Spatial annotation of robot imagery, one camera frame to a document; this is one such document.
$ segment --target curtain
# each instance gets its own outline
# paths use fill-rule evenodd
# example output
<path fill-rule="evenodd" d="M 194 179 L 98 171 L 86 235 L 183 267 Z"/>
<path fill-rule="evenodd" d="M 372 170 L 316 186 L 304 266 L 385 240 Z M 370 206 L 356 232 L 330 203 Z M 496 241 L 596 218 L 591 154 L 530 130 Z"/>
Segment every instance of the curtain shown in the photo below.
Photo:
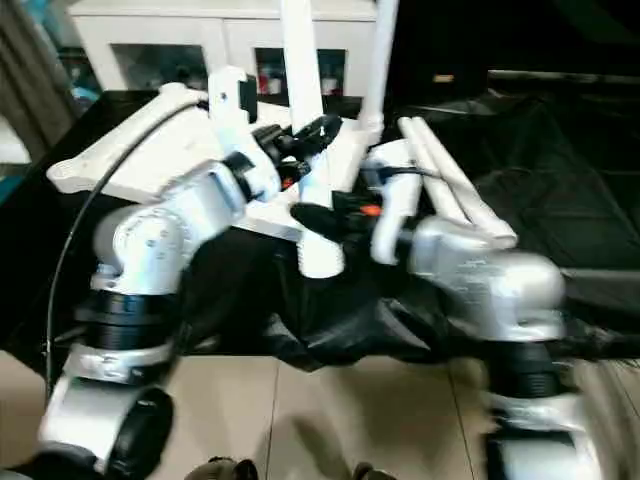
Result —
<path fill-rule="evenodd" d="M 69 86 L 18 0 L 0 0 L 0 114 L 32 161 L 42 158 L 79 115 Z"/>

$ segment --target black table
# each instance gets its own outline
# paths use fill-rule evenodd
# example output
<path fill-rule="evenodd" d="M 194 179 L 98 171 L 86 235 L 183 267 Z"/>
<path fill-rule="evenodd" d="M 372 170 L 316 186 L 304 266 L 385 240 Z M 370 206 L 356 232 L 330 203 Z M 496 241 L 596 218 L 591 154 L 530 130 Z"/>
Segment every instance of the black table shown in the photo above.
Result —
<path fill-rule="evenodd" d="M 45 172 L 80 153 L 154 95 L 105 93 L 29 170 L 0 208 L 4 307 L 0 347 L 38 372 L 44 364 L 41 351 L 51 275 L 68 228 L 86 198 L 86 193 L 58 193 Z M 281 98 L 268 101 L 283 103 Z M 327 112 L 344 117 L 353 118 L 359 109 L 357 99 L 326 103 Z M 519 234 L 521 248 L 566 268 L 632 274 L 615 281 L 597 275 L 572 279 L 567 305 L 582 317 L 638 331 L 640 282 L 632 278 L 640 271 L 637 107 L 635 100 L 615 103 L 569 94 L 526 97 L 499 115 L 473 118 L 440 118 L 441 113 L 420 107 L 390 108 L 384 139 L 397 138 L 393 125 L 398 116 L 429 116 L 454 158 L 476 180 L 483 198 Z M 126 204 L 103 195 L 91 208 L 62 276 L 58 334 L 73 326 L 74 307 L 87 296 L 96 267 L 91 248 L 95 226 L 106 213 Z M 296 270 L 291 264 L 293 248 L 288 242 L 237 229 L 203 246 L 183 282 L 183 314 L 194 339 L 190 352 L 276 355 L 307 369 L 376 353 L 437 360 L 430 349 L 433 320 L 439 314 L 432 290 L 408 288 L 410 280 L 389 271 L 380 277 L 393 288 L 379 286 L 370 279 L 367 269 L 373 267 L 367 265 L 357 276 L 358 289 L 339 285 L 316 292 L 316 308 L 309 313 L 297 298 L 300 279 L 289 274 Z M 212 288 L 217 294 L 213 303 L 207 300 Z M 393 313 L 387 300 L 398 295 L 415 297 L 419 319 Z M 419 342 L 408 343 L 409 337 Z M 202 339 L 210 343 L 196 348 Z M 64 358 L 67 344 L 59 348 L 58 357 Z"/>

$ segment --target orange part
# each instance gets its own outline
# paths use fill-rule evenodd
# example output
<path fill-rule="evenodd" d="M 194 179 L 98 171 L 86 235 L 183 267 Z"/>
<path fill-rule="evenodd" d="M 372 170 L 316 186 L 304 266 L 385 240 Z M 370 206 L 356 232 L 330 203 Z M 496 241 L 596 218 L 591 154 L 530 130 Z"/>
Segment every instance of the orange part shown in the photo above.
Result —
<path fill-rule="evenodd" d="M 382 213 L 382 208 L 379 205 L 363 205 L 360 207 L 360 211 L 368 217 L 379 217 Z"/>

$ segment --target black cable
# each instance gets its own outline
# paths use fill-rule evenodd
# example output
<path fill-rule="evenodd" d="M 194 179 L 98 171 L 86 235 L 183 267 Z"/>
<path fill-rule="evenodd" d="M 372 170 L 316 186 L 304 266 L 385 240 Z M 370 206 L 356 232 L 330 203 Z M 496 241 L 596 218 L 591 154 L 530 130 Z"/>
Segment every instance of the black cable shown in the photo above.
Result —
<path fill-rule="evenodd" d="M 379 168 L 363 168 L 363 171 L 366 172 L 376 172 L 380 175 L 380 179 L 382 181 L 387 180 L 390 177 L 393 177 L 394 175 L 404 175 L 404 174 L 413 174 L 413 175 L 420 175 L 423 177 L 429 177 L 429 178 L 435 178 L 436 180 L 442 180 L 444 183 L 446 183 L 447 185 L 449 185 L 449 187 L 451 188 L 455 188 L 456 191 L 458 192 L 462 192 L 462 193 L 467 193 L 469 195 L 475 195 L 477 196 L 478 193 L 473 189 L 470 188 L 468 185 L 459 182 L 457 180 L 452 180 L 450 178 L 447 178 L 443 175 L 441 175 L 438 172 L 434 172 L 431 170 L 425 170 L 424 168 L 419 168 L 419 167 L 379 167 Z"/>
<path fill-rule="evenodd" d="M 73 224 L 71 225 L 71 228 L 69 229 L 69 233 L 67 235 L 67 239 L 64 242 L 64 245 L 62 247 L 62 250 L 60 252 L 60 256 L 58 257 L 58 262 L 56 264 L 56 268 L 54 270 L 53 273 L 53 279 L 51 280 L 51 288 L 49 290 L 49 300 L 47 303 L 47 324 L 46 324 L 46 345 L 45 345 L 45 355 L 46 355 L 46 373 L 45 373 L 45 385 L 46 385 L 46 399 L 47 402 L 49 401 L 49 398 L 51 397 L 51 393 L 53 391 L 53 377 L 54 377 L 54 361 L 53 361 L 53 336 L 54 336 L 54 331 L 53 331 L 53 326 L 54 326 L 54 306 L 55 306 L 55 296 L 56 296 L 56 290 L 58 288 L 58 283 L 60 281 L 60 273 L 62 272 L 62 267 L 64 265 L 64 260 L 67 256 L 67 253 L 69 251 L 69 247 L 71 246 L 71 242 L 73 241 L 73 238 L 75 237 L 78 228 L 82 222 L 82 220 L 84 219 L 87 210 L 89 209 L 89 206 L 91 205 L 91 203 L 93 203 L 93 201 L 96 199 L 96 197 L 100 194 L 100 192 L 102 191 L 102 189 L 105 187 L 105 185 L 107 183 L 109 183 L 109 180 L 111 180 L 111 177 L 113 177 L 113 175 L 118 171 L 118 169 L 122 166 L 122 164 L 127 160 L 127 158 L 129 158 L 129 156 L 149 137 L 149 135 L 151 135 L 153 132 L 155 132 L 158 128 L 160 128 L 162 125 L 164 125 L 167 121 L 171 120 L 173 117 L 175 117 L 176 115 L 178 115 L 179 113 L 184 112 L 185 110 L 188 110 L 190 108 L 196 107 L 196 106 L 200 106 L 201 102 L 190 102 L 186 105 L 183 105 L 182 107 L 180 107 L 178 110 L 173 110 L 171 112 L 166 113 L 164 116 L 160 117 L 153 125 L 151 125 L 149 127 L 149 129 L 143 133 L 140 138 L 138 140 L 136 140 L 135 142 L 133 142 L 131 145 L 129 145 L 124 152 L 122 152 L 122 155 L 120 155 L 120 157 L 113 162 L 113 164 L 109 167 L 109 169 L 104 173 L 104 175 L 102 176 L 102 178 L 100 178 L 100 180 L 98 180 L 98 182 L 96 183 L 96 185 L 93 187 L 93 190 L 91 190 L 91 193 L 89 193 L 89 196 L 86 198 L 86 200 L 84 201 L 84 203 L 82 204 L 82 206 L 80 207 L 80 210 L 78 211 L 78 214 L 76 215 L 75 220 L 73 221 Z"/>

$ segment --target tiled floor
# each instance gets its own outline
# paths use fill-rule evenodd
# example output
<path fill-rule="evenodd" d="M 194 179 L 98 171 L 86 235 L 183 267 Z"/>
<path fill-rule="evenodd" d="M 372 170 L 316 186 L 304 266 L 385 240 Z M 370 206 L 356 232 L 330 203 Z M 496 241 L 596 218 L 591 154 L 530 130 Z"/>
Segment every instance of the tiled floor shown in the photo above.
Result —
<path fill-rule="evenodd" d="M 481 378 L 469 361 L 447 369 L 369 358 L 307 374 L 269 358 L 187 358 L 169 386 L 177 418 L 152 478 L 182 480 L 209 457 L 230 455 L 253 458 L 261 478 L 277 480 L 342 480 L 362 460 L 400 480 L 482 480 L 480 434 L 490 423 Z M 615 378 L 637 424 L 640 377 L 624 367 Z M 584 369 L 581 383 L 607 410 L 594 382 Z M 30 453 L 41 398 L 42 382 L 0 352 L 0 466 Z M 616 437 L 614 424 L 605 418 Z"/>

